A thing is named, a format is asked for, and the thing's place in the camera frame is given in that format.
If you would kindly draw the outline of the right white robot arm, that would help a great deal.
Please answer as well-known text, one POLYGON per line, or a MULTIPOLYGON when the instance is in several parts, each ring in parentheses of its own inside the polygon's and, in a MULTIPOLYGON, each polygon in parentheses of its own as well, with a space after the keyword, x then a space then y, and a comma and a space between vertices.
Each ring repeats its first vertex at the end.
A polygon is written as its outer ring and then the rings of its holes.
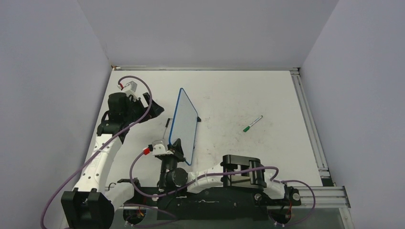
POLYGON ((199 194, 206 189, 218 187, 249 192, 257 199, 268 198, 275 205, 301 204, 301 196, 296 188, 276 181, 279 169, 262 165, 258 158, 225 155, 222 162, 213 167, 187 172, 178 166, 180 162, 186 161, 180 140, 169 146, 156 141, 148 149, 161 161, 157 182, 161 194, 199 194))

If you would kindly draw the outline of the blue framed whiteboard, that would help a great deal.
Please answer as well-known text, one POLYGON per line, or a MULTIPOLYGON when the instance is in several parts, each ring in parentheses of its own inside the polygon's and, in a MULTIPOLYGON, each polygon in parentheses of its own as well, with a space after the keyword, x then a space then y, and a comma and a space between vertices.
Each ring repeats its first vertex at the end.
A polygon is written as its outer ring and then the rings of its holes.
POLYGON ((173 146, 177 140, 181 141, 183 157, 189 166, 192 165, 193 161, 197 124, 200 121, 197 109, 185 89, 180 88, 170 124, 168 144, 173 146))

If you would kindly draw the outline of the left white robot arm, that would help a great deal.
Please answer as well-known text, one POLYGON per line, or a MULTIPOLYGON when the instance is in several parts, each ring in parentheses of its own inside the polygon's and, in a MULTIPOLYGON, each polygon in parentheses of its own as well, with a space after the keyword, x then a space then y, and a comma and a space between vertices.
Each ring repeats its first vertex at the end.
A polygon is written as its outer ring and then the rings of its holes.
POLYGON ((105 111, 96 130, 96 141, 91 157, 82 169, 80 178, 71 191, 61 197, 69 229, 108 229, 116 210, 126 201, 134 206, 141 202, 141 190, 128 183, 105 191, 111 166, 122 147, 129 129, 159 116, 164 108, 156 104, 149 93, 143 94, 144 106, 134 92, 110 94, 105 111))

